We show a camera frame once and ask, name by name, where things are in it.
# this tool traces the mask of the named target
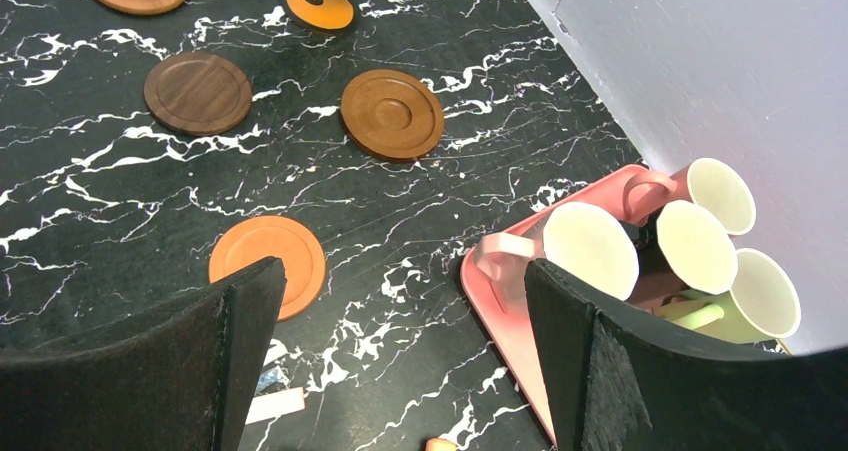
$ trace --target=black and white marble countertop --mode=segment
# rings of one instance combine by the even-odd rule
[[[351,34],[296,27],[280,0],[188,0],[137,18],[94,0],[0,0],[0,346],[79,332],[207,282],[230,226],[260,214],[321,240],[320,299],[275,333],[307,409],[245,450],[545,450],[547,438],[458,285],[463,255],[639,159],[526,0],[359,0]],[[224,56],[253,108],[224,135],[156,124],[162,59]],[[337,116],[356,74],[394,68],[441,100],[414,165],[370,159]]]

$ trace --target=white paper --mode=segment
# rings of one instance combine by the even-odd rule
[[[287,389],[253,398],[245,425],[278,418],[306,409],[303,388]]]

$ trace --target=black felt panel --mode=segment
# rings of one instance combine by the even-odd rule
[[[560,450],[844,449],[848,348],[789,357],[715,340],[545,261],[525,282]]]
[[[0,449],[235,450],[284,286],[266,258],[145,313],[0,351]]]

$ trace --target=pink cup handle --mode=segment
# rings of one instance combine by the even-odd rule
[[[624,185],[624,220],[627,222],[632,222],[633,220],[633,206],[630,204],[630,193],[643,184],[662,186],[665,188],[667,194],[671,194],[677,189],[677,183],[674,182],[674,180],[665,174],[658,173],[656,171],[645,171],[644,173],[639,173],[636,176],[633,176],[629,181],[627,181],[627,184]],[[639,222],[635,224],[644,226],[647,220],[647,216],[642,216],[639,219]]]
[[[509,254],[525,259],[533,259],[536,255],[536,243],[532,239],[509,233],[487,234],[477,245],[475,264],[480,271],[493,281],[503,276],[503,269],[492,261],[492,254]]]

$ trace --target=cup rim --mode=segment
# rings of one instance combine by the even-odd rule
[[[663,222],[668,219],[669,215],[667,214],[667,212],[668,211],[674,211],[675,208],[681,208],[681,209],[682,208],[689,208],[690,210],[692,210],[692,212],[697,213],[700,217],[702,217],[704,219],[704,222],[702,224],[710,225],[710,226],[714,227],[716,231],[720,230],[721,235],[723,236],[723,239],[721,239],[721,244],[725,248],[724,251],[733,254],[733,256],[734,256],[733,264],[736,265],[736,260],[735,260],[736,251],[737,251],[736,246],[734,246],[733,241],[730,240],[730,237],[725,232],[724,225],[721,224],[721,221],[719,221],[718,218],[716,218],[708,209],[704,208],[703,206],[696,204],[696,203],[692,203],[692,202],[683,200],[683,199],[678,199],[678,200],[675,200],[675,201],[672,201],[672,202],[666,204],[663,207],[663,210],[660,213],[659,217],[657,218],[657,242],[659,244],[660,250],[662,250],[663,255],[665,256],[666,261],[668,262],[669,266],[671,267],[672,271],[674,271],[675,274],[680,276],[679,266],[676,266],[676,264],[678,264],[678,262],[674,261],[673,258],[670,259],[669,256],[667,255],[668,251],[667,251],[667,249],[665,249],[666,246],[663,245],[663,243],[666,242],[665,239],[664,239],[664,234],[660,231],[660,228],[663,227]],[[680,276],[680,279],[683,280],[683,282],[686,283],[687,286],[689,286],[693,289],[698,289],[698,290],[703,291],[707,294],[711,294],[711,295],[715,296],[715,295],[722,294],[722,293],[726,292],[728,289],[730,289],[730,286],[733,285],[733,280],[736,278],[736,273],[738,271],[738,265],[736,265],[736,266],[737,266],[736,269],[734,269],[733,272],[730,273],[730,274],[732,274],[732,276],[729,275],[726,282],[723,282],[721,286],[715,286],[715,288],[713,288],[713,289],[704,289],[703,286],[693,285],[692,283],[687,282],[686,279],[684,279],[683,276]]]
[[[630,237],[627,235],[627,232],[621,226],[621,222],[619,222],[619,220],[616,219],[616,217],[613,216],[612,213],[610,213],[606,209],[602,208],[601,206],[598,206],[598,205],[595,205],[595,204],[590,204],[590,203],[585,203],[585,202],[582,202],[582,201],[569,201],[567,203],[564,203],[564,204],[558,206],[554,210],[554,212],[560,211],[560,210],[562,210],[563,212],[564,211],[591,211],[591,212],[593,212],[595,214],[595,216],[597,216],[598,219],[601,222],[603,222],[604,225],[607,225],[607,224],[609,225],[608,229],[610,230],[611,233],[614,233],[614,239],[616,240],[616,242],[620,241],[622,243],[622,245],[624,245],[624,244],[627,245],[624,248],[624,249],[626,249],[625,253],[627,253],[627,255],[631,258],[629,260],[629,262],[634,264],[633,266],[630,266],[630,270],[629,270],[629,272],[630,272],[630,276],[629,276],[630,285],[628,286],[627,291],[625,293],[621,293],[619,295],[609,294],[609,293],[607,293],[606,291],[603,291],[603,290],[601,290],[601,292],[603,292],[605,294],[609,294],[610,296],[613,296],[616,299],[620,299],[622,301],[628,299],[630,297],[630,295],[633,293],[633,288],[636,286],[636,281],[639,279],[639,260],[638,260],[638,255],[636,253],[636,248],[635,248],[635,246],[633,246],[633,243],[630,240]],[[589,233],[589,234],[592,234],[594,232],[594,234],[597,235],[596,230],[597,230],[596,227],[587,227],[586,232]]]
[[[733,304],[736,305],[736,309],[739,310],[739,313],[741,313],[742,316],[745,317],[745,319],[752,327],[767,336],[772,336],[775,339],[783,339],[792,336],[798,331],[798,328],[801,326],[801,300],[798,297],[798,290],[795,288],[795,283],[792,282],[792,279],[786,273],[786,270],[784,270],[783,267],[777,263],[777,261],[775,261],[771,256],[767,255],[766,253],[754,248],[739,248],[736,250],[736,255],[739,256],[740,254],[751,254],[756,256],[758,259],[762,259],[788,284],[787,290],[790,293],[789,297],[792,302],[793,311],[795,312],[795,320],[789,330],[783,333],[773,333],[770,330],[763,329],[762,326],[755,323],[754,320],[751,319],[751,317],[745,311],[745,308],[743,308],[739,304],[739,300],[737,298],[738,293],[734,293],[733,286],[731,285],[730,297],[733,299]]]
[[[745,182],[745,179],[743,179],[742,176],[735,169],[733,169],[732,166],[725,163],[724,161],[716,158],[698,158],[692,161],[692,163],[689,165],[689,169],[686,172],[686,189],[689,190],[689,196],[692,198],[692,202],[695,204],[700,205],[694,193],[692,192],[692,170],[699,164],[710,164],[722,168],[724,171],[728,172],[730,176],[732,176],[732,179],[739,186],[739,189],[743,190],[745,194],[745,201],[747,202],[748,209],[750,210],[751,214],[750,222],[746,227],[742,229],[734,230],[727,229],[725,227],[725,231],[727,232],[727,234],[733,236],[741,236],[743,234],[749,233],[754,228],[754,224],[756,224],[757,222],[757,203],[756,201],[754,201],[754,194],[751,192],[751,188],[748,186],[748,183]]]

